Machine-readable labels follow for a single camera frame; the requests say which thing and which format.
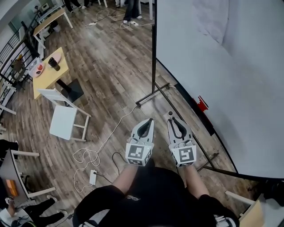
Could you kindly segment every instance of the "white backdrop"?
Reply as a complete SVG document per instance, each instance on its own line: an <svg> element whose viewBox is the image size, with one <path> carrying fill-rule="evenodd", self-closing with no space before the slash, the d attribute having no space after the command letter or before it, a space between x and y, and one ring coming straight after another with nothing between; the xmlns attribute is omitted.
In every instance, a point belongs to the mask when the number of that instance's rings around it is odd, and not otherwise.
<svg viewBox="0 0 284 227"><path fill-rule="evenodd" d="M205 111L239 173L284 178L284 3L231 0L223 46L192 0L158 0L157 58Z"/></svg>

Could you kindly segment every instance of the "shoe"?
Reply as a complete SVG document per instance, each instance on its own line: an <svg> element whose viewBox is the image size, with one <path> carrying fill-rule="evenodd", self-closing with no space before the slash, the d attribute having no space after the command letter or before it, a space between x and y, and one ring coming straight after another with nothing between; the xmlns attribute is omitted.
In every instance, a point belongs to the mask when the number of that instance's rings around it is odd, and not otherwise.
<svg viewBox="0 0 284 227"><path fill-rule="evenodd" d="M55 197L53 197L51 195L47 195L46 197L47 197L48 200L49 199L53 199L55 202L58 202L57 198L55 198Z"/></svg>
<svg viewBox="0 0 284 227"><path fill-rule="evenodd" d="M18 151L18 150L19 150L19 142L16 140L16 141L15 141L15 143L17 143L17 144L18 144L18 149L17 149L17 151Z"/></svg>
<svg viewBox="0 0 284 227"><path fill-rule="evenodd" d="M64 214L64 217L67 217L68 216L68 212L66 210L57 210L57 213L63 213Z"/></svg>

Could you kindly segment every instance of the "black shirt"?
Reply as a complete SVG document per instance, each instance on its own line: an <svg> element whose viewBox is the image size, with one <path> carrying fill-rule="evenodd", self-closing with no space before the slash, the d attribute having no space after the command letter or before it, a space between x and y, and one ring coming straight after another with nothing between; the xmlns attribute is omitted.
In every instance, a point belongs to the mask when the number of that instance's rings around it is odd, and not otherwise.
<svg viewBox="0 0 284 227"><path fill-rule="evenodd" d="M164 168L140 167L126 195L115 186L97 188L75 209L73 225L110 209L98 226L216 226L214 215L236 216L217 199L203 195L195 198L184 187L180 176Z"/></svg>

